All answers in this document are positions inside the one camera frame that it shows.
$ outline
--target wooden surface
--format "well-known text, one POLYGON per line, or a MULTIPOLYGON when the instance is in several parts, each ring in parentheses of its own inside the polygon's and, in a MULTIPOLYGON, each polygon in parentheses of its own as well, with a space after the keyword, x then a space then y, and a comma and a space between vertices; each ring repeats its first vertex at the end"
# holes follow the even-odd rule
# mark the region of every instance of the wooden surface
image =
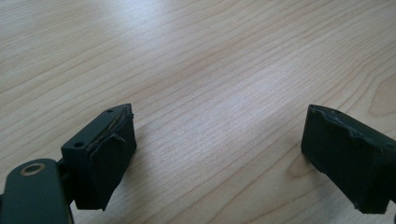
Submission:
POLYGON ((396 138, 396 2, 0 3, 0 192, 131 103, 138 149, 77 223, 392 223, 300 150, 309 104, 396 138))

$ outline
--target wood grain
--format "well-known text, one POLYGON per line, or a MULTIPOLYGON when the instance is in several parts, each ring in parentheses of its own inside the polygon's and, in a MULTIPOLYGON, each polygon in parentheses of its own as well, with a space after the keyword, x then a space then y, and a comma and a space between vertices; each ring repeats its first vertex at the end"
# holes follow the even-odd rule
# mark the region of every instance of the wood grain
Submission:
POLYGON ((309 104, 396 138, 396 3, 2 1, 0 191, 131 103, 138 144, 105 212, 77 223, 391 223, 304 158, 309 104))

